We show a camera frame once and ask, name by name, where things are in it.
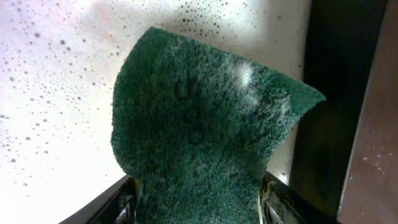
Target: brown surface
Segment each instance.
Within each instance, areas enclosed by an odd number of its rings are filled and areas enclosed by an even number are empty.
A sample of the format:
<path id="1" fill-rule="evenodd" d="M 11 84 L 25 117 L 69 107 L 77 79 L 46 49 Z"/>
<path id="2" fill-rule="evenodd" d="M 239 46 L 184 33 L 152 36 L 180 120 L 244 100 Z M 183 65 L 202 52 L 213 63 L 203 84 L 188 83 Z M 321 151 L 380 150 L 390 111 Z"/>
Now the brown surface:
<path id="1" fill-rule="evenodd" d="M 398 0 L 391 0 L 377 43 L 347 173 L 341 223 L 398 222 L 397 12 Z"/>

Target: green sandpaper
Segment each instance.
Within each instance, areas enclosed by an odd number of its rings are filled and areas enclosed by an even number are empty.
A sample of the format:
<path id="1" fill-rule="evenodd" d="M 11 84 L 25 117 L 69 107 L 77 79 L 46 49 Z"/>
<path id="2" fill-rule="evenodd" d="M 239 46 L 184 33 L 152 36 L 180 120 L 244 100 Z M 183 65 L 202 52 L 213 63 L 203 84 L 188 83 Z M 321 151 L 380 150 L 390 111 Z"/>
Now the green sandpaper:
<path id="1" fill-rule="evenodd" d="M 150 28 L 113 93 L 111 144 L 142 182 L 138 223 L 259 223 L 267 163 L 325 97 L 263 65 Z"/>

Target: brown panel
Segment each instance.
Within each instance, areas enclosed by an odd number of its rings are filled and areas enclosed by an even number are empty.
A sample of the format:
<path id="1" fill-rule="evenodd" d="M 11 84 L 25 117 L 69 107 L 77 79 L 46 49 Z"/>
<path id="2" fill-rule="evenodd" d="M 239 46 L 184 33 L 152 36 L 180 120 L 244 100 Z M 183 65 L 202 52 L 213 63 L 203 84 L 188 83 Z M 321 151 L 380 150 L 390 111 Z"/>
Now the brown panel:
<path id="1" fill-rule="evenodd" d="M 398 1 L 389 1 L 341 203 L 341 223 L 398 222 Z"/>

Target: white surface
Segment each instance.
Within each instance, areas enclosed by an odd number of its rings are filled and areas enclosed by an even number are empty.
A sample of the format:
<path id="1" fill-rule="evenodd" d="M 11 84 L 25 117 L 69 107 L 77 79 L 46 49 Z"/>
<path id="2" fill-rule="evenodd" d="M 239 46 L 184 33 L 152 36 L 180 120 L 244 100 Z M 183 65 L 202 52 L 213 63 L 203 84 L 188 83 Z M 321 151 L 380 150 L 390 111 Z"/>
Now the white surface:
<path id="1" fill-rule="evenodd" d="M 309 4 L 0 1 L 0 223 L 60 222 L 124 175 L 109 144 L 113 83 L 148 27 L 300 78 Z M 269 165 L 286 180 L 294 137 Z"/>

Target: dark green abrasive sheet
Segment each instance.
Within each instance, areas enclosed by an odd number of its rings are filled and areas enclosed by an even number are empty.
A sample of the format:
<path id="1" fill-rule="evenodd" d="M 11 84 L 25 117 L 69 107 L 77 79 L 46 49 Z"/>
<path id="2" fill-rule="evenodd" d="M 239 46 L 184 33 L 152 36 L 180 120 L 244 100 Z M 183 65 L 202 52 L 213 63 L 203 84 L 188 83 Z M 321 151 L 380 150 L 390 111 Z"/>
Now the dark green abrasive sheet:
<path id="1" fill-rule="evenodd" d="M 111 144 L 143 185 L 138 223 L 259 223 L 267 163 L 325 97 L 245 58 L 150 28 L 116 79 Z"/>

